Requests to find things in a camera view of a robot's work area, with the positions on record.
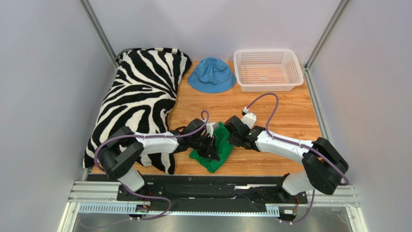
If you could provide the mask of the white plastic basket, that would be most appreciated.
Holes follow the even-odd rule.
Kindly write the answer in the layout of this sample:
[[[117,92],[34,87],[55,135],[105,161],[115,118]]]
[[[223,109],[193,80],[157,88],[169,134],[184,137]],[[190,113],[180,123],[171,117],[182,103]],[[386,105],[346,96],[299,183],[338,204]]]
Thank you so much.
[[[304,83],[300,62],[290,49],[236,50],[233,62],[243,92],[290,91]]]

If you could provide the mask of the aluminium frame post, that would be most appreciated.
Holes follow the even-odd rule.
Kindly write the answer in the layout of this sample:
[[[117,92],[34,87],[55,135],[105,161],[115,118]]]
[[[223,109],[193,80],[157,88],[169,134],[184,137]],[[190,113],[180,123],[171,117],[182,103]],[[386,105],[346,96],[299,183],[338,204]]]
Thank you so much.
[[[339,23],[341,17],[343,16],[344,12],[346,11],[346,9],[347,9],[347,7],[349,6],[350,3],[351,3],[351,0],[341,0],[339,2],[336,10],[334,11],[334,13],[333,13],[332,17],[330,18],[328,24],[326,25],[322,35],[320,36],[318,42],[316,43],[316,45],[315,45],[315,47],[314,47],[307,63],[305,65],[305,68],[307,70],[310,70],[313,67],[314,63],[316,62],[316,59],[320,55],[322,49],[326,45],[329,37],[333,33],[335,27]]]
[[[116,62],[117,55],[110,44],[108,37],[106,36],[103,27],[101,26],[99,19],[90,3],[89,0],[79,0],[86,16],[88,17],[91,25],[93,26],[106,54],[109,57],[110,62],[113,64],[114,67],[118,67],[118,63]]]

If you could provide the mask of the left aluminium frame post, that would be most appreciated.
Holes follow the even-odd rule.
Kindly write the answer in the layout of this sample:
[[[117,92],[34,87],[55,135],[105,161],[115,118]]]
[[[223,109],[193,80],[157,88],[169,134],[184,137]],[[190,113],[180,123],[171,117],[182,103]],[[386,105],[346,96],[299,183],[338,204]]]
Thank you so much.
[[[118,63],[116,62],[117,55],[110,44],[108,37],[106,36],[103,27],[101,26],[99,19],[90,3],[89,0],[79,0],[86,16],[88,17],[91,25],[93,26],[106,54],[109,57],[110,62],[113,64],[114,67],[118,67]]]

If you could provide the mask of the green t shirt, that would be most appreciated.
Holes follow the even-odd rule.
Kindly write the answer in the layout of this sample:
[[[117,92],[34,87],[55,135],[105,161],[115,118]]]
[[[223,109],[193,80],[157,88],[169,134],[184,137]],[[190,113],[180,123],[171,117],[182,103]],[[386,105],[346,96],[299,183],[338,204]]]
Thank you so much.
[[[198,161],[199,164],[205,167],[210,173],[216,172],[226,162],[234,148],[234,146],[227,141],[230,135],[229,131],[222,122],[218,124],[219,126],[214,128],[213,135],[216,138],[215,145],[220,161],[200,157],[197,150],[193,150],[189,154],[190,159]]]

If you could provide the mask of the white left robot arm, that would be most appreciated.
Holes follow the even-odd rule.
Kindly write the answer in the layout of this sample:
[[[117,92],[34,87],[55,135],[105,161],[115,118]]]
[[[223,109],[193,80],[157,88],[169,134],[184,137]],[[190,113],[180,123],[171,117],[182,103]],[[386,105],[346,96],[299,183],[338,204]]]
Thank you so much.
[[[218,122],[198,118],[182,131],[143,134],[122,127],[95,151],[95,164],[100,164],[110,180],[117,180],[126,189],[137,192],[145,185],[142,175],[133,168],[140,156],[165,153],[180,153],[192,148],[198,154],[219,161],[213,131]]]

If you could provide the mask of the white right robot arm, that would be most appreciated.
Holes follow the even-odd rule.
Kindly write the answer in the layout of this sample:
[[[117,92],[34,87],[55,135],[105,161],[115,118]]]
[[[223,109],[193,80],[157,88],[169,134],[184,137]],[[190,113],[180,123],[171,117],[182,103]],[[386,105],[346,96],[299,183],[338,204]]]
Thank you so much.
[[[303,166],[303,171],[282,177],[277,184],[282,193],[297,195],[317,190],[332,195],[349,169],[341,154],[323,137],[315,141],[294,139],[264,127],[246,124],[237,116],[228,119],[224,126],[230,133],[230,144],[246,150],[280,155]]]

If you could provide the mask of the blue bucket hat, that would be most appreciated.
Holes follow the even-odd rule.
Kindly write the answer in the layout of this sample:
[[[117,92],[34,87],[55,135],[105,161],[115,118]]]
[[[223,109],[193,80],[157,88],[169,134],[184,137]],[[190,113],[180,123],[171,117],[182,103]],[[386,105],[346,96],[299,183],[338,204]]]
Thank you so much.
[[[226,62],[216,57],[207,57],[189,75],[188,84],[203,93],[222,93],[236,84],[236,77]]]

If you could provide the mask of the zebra striped pillow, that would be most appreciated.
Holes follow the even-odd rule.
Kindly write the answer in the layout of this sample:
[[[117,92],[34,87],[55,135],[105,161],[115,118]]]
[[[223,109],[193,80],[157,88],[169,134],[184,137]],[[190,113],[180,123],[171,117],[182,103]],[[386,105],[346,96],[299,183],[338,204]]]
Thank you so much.
[[[179,85],[192,66],[178,48],[131,48],[116,59],[117,71],[105,95],[81,166],[94,166],[98,146],[122,127],[139,133],[164,133],[176,106]]]

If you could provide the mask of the right aluminium frame post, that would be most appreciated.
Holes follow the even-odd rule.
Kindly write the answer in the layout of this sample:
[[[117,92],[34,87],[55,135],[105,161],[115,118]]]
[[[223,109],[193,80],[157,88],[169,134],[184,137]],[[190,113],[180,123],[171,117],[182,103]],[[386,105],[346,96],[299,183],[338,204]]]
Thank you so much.
[[[351,0],[341,0],[339,2],[336,10],[334,11],[334,13],[333,13],[332,17],[330,18],[328,24],[326,25],[322,35],[320,36],[318,42],[316,43],[316,45],[315,45],[315,47],[314,47],[307,63],[305,65],[305,68],[307,70],[310,70],[313,67],[314,63],[316,62],[316,59],[320,55],[322,49],[326,45],[329,37],[333,33],[335,27],[339,23],[341,17],[343,16],[344,12],[346,11],[346,9],[347,9],[347,7],[349,6],[350,3],[351,3]]]

